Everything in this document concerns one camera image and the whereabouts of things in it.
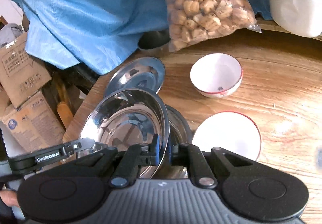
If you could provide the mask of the person's left hand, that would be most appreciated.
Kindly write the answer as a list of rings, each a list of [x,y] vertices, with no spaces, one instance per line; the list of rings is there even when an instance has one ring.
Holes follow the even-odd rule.
[[[12,191],[9,189],[1,190],[0,197],[6,206],[19,207],[16,191]]]

